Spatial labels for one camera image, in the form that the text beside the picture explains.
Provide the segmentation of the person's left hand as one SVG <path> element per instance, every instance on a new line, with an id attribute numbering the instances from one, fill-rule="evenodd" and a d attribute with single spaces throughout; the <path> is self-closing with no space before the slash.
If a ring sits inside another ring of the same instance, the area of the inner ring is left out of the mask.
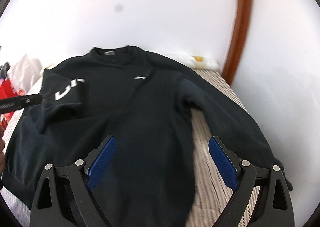
<path id="1" fill-rule="evenodd" d="M 5 143 L 2 139 L 3 135 L 4 135 L 4 131 L 3 131 L 3 128 L 1 128 L 0 130 L 0 174 L 2 174 L 5 169 L 5 154 L 4 154 Z"/>

